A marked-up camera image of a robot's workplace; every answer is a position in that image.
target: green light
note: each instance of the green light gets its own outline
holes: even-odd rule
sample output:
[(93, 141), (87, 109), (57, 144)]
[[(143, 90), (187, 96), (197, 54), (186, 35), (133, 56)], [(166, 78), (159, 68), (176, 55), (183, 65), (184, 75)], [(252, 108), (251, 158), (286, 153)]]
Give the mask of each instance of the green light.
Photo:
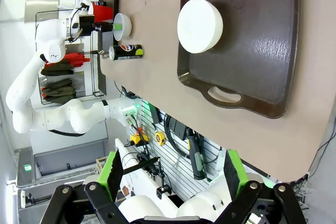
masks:
[(26, 172), (30, 172), (32, 170), (32, 166), (31, 165), (24, 165), (23, 167), (24, 167), (24, 169), (25, 169)]

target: black handheld tool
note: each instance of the black handheld tool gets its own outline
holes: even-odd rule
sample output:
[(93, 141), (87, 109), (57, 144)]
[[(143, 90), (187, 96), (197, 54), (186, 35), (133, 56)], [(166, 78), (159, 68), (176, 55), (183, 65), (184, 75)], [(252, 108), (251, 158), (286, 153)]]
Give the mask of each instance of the black handheld tool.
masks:
[(199, 142), (195, 133), (192, 129), (186, 129), (186, 136), (188, 139), (188, 147), (189, 147), (189, 156), (191, 161), (191, 166), (193, 168), (194, 179), (202, 180), (205, 179), (205, 172), (202, 163), (201, 152), (199, 149)]

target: robotic arm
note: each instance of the robotic arm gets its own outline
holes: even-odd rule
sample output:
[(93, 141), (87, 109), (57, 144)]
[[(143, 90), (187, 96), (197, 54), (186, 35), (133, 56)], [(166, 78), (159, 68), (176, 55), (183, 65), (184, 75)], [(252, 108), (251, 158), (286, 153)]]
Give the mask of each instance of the robotic arm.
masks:
[(134, 123), (137, 115), (138, 99), (119, 98), (100, 101), (91, 108), (85, 109), (78, 99), (73, 99), (56, 109), (35, 111), (30, 97), (36, 87), (36, 76), (45, 60), (51, 63), (61, 61), (65, 56), (65, 40), (67, 33), (79, 35), (79, 17), (72, 12), (66, 19), (51, 19), (41, 22), (36, 31), (38, 50), (28, 65), (15, 79), (6, 96), (6, 103), (13, 112), (13, 126), (18, 133), (32, 131), (49, 131), (60, 128), (70, 121), (77, 133), (86, 133), (96, 123), (115, 118), (124, 126)]

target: tray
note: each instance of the tray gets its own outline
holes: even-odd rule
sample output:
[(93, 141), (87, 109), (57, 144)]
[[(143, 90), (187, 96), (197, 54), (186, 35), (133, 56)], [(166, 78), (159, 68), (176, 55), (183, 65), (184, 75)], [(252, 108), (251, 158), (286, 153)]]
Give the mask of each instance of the tray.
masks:
[[(99, 0), (107, 2), (107, 6), (113, 8), (113, 19), (116, 14), (119, 12), (119, 0)], [(98, 52), (100, 55), (105, 57), (105, 52), (109, 51), (110, 46), (117, 45), (118, 42), (115, 40), (113, 36), (113, 32), (98, 32)], [(100, 69), (100, 56), (97, 57), (98, 60), (98, 88), (101, 92), (106, 95), (106, 76), (101, 72)]]
[[(181, 8), (189, 0), (181, 0)], [(180, 44), (179, 80), (213, 105), (281, 117), (287, 108), (295, 69), (299, 0), (207, 0), (224, 23), (217, 45), (190, 54)], [(218, 100), (213, 87), (239, 94), (237, 102)]]

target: metal grille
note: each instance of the metal grille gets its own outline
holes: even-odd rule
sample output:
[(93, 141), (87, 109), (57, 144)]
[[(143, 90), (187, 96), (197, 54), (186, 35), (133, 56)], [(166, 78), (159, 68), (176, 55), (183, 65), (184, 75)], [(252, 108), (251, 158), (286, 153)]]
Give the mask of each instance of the metal grille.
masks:
[[(142, 101), (141, 115), (139, 115), (140, 125), (144, 130), (144, 133), (148, 136), (150, 144), (148, 145), (151, 156), (161, 157), (161, 164), (167, 176), (165, 176), (165, 183), (170, 184), (173, 191), (184, 201), (190, 199), (195, 194), (208, 188), (209, 182), (207, 179), (195, 180), (193, 177), (193, 171), (190, 160), (180, 156), (169, 143), (160, 146), (155, 141), (155, 128), (153, 126), (153, 120), (149, 105), (146, 101)], [(165, 113), (161, 111), (161, 116), (164, 118)], [(158, 131), (164, 132), (163, 123), (155, 125)], [(135, 134), (135, 130), (131, 129), (130, 134)], [(188, 153), (187, 142), (180, 140), (172, 133), (177, 145), (186, 153)], [(202, 151), (204, 162), (214, 160), (218, 153), (219, 148), (217, 144), (205, 138), (204, 148)], [(205, 171), (209, 179), (213, 179), (218, 176), (216, 171), (216, 162), (205, 164)]]

